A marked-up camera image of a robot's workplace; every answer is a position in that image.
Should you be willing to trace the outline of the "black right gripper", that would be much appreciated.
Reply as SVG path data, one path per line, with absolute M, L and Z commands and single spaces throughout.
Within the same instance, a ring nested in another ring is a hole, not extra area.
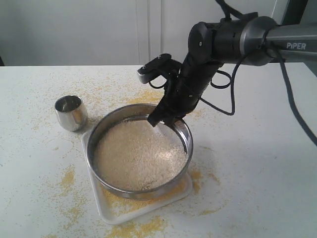
M 148 123 L 156 127 L 161 121 L 172 128 L 196 107 L 211 80 L 210 73 L 202 71 L 170 81 L 163 98 L 148 116 Z

